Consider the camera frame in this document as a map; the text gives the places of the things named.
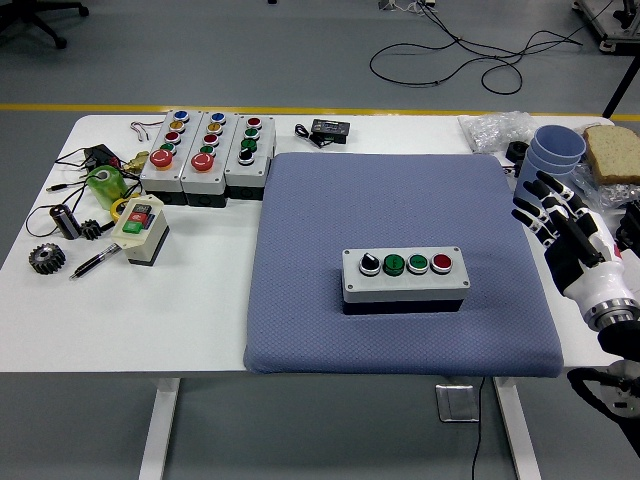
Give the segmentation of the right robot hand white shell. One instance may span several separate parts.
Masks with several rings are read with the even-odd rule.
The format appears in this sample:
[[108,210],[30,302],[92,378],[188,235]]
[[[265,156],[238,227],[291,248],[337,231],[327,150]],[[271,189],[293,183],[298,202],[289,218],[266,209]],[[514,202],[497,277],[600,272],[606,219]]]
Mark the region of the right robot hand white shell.
[[604,219],[572,189],[539,171],[524,188],[539,201],[516,198],[512,215],[544,247],[544,258],[558,291],[587,315],[616,299],[633,301],[625,284],[624,264]]

